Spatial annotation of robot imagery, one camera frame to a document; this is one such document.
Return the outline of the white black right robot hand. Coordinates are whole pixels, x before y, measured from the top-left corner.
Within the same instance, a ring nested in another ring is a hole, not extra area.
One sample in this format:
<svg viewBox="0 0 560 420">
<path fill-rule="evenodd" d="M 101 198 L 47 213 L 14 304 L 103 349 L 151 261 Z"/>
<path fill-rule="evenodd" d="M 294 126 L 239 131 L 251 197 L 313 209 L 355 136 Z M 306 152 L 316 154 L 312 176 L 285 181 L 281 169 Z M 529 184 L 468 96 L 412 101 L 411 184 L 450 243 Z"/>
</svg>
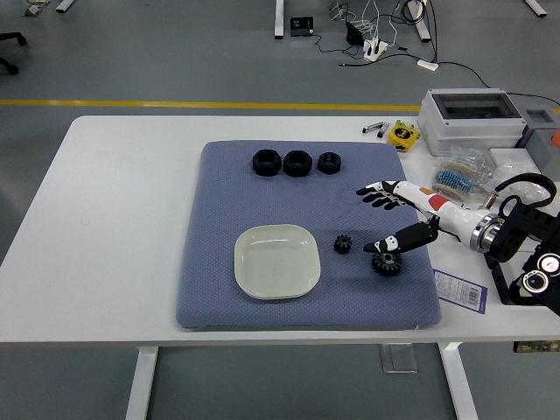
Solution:
<svg viewBox="0 0 560 420">
<path fill-rule="evenodd" d="M 472 250 L 481 249 L 480 238 L 487 210 L 466 209 L 443 195 L 408 181 L 380 181 L 356 192 L 372 207 L 386 210 L 398 206 L 411 206 L 423 214 L 421 221 L 376 242 L 368 243 L 368 253 L 404 253 L 434 242 L 440 231 L 459 239 Z"/>
</svg>

